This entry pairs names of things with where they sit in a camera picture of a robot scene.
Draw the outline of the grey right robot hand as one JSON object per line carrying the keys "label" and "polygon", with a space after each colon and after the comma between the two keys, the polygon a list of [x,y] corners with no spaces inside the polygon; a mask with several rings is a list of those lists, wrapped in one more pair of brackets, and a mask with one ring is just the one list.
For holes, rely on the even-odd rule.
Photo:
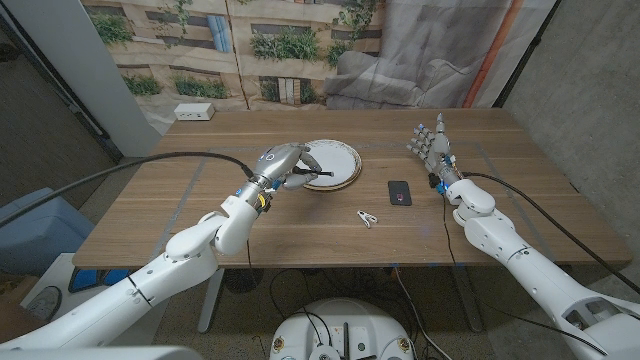
{"label": "grey right robot hand", "polygon": [[451,153],[450,142],[445,134],[443,114],[437,116],[435,131],[420,124],[413,133],[415,137],[410,140],[407,149],[424,162],[430,187],[444,195],[453,183],[462,179],[462,175],[456,168],[455,156]]}

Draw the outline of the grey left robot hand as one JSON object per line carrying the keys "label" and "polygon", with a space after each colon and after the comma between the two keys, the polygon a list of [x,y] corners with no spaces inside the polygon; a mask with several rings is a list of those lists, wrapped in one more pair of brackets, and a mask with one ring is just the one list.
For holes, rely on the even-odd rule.
{"label": "grey left robot hand", "polygon": [[[263,188],[297,189],[318,178],[321,166],[304,143],[286,143],[267,150],[257,161],[251,180]],[[310,173],[297,174],[293,169],[302,161]]]}

